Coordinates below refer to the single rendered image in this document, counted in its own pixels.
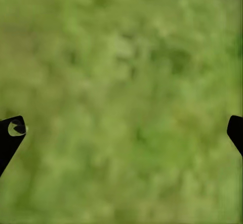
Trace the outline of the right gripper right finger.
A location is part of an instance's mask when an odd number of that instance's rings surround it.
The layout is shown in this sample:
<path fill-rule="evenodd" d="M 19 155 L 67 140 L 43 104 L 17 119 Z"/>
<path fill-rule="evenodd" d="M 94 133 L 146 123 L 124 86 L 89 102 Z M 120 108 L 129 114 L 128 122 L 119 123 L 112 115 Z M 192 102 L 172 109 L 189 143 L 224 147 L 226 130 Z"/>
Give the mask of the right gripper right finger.
<path fill-rule="evenodd" d="M 231 116 L 227 133 L 243 156 L 243 118 L 234 115 Z"/>

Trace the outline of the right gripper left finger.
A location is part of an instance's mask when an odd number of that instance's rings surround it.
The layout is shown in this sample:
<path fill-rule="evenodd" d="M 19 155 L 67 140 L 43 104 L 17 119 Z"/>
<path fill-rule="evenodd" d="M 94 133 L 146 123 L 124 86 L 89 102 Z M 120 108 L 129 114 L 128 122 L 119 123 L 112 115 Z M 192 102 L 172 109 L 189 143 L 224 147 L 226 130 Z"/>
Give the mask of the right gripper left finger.
<path fill-rule="evenodd" d="M 26 136 L 26 133 L 27 128 L 22 116 L 0 121 L 0 176 Z"/>

